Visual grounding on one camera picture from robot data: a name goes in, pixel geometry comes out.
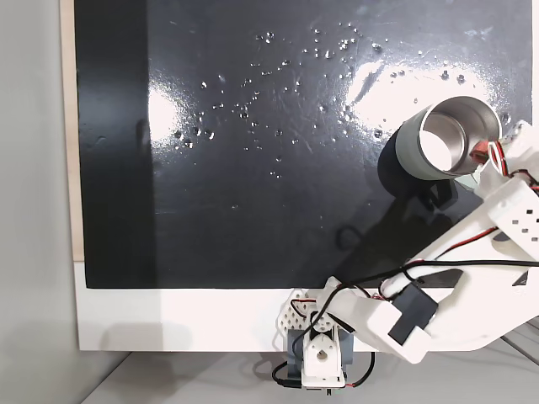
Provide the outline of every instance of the water droplet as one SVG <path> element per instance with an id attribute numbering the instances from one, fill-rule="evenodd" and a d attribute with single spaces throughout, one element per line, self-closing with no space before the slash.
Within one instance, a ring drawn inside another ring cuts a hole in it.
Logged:
<path id="1" fill-rule="evenodd" d="M 501 120 L 503 125 L 508 125 L 511 123 L 511 115 L 509 114 L 509 112 L 503 112 L 499 116 L 499 120 Z"/>

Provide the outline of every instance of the white robotic arm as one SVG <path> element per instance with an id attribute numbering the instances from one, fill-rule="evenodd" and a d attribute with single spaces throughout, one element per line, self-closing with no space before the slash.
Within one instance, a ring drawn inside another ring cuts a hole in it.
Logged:
<path id="1" fill-rule="evenodd" d="M 330 278 L 304 305 L 303 327 L 310 330 L 302 332 L 303 344 L 300 338 L 292 344 L 292 353 L 302 350 L 305 358 L 302 385 L 345 385 L 340 328 L 373 350 L 417 364 L 428 351 L 481 348 L 539 316 L 539 136 L 519 122 L 493 147 L 475 191 L 483 204 L 384 280 L 381 296 Z M 494 240 L 501 232 L 504 241 Z M 441 301 L 413 284 L 452 268 L 462 276 Z M 526 283 L 519 283 L 526 273 Z"/>

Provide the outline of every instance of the stainless steel cup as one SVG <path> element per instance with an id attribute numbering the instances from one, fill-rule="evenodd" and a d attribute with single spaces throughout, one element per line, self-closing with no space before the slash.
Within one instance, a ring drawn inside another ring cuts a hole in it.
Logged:
<path id="1" fill-rule="evenodd" d="M 484 101 L 448 98 L 403 123 L 396 139 L 397 159 L 416 178 L 459 177 L 478 167 L 470 158 L 477 143 L 496 141 L 501 133 L 498 115 Z"/>

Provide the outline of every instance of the white frame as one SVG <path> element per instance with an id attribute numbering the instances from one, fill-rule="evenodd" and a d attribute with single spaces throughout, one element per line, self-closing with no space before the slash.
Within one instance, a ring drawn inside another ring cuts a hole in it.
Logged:
<path id="1" fill-rule="evenodd" d="M 535 23 L 538 7 L 532 7 Z M 533 24 L 533 50 L 537 43 Z M 61 0 L 61 44 L 72 249 L 81 350 L 243 351 L 283 349 L 275 321 L 291 290 L 92 290 L 86 287 L 78 160 L 73 0 Z M 532 83 L 537 62 L 532 61 Z M 533 121 L 539 121 L 532 111 Z M 441 300 L 451 289 L 427 289 Z M 355 351 L 371 347 L 356 340 Z"/>

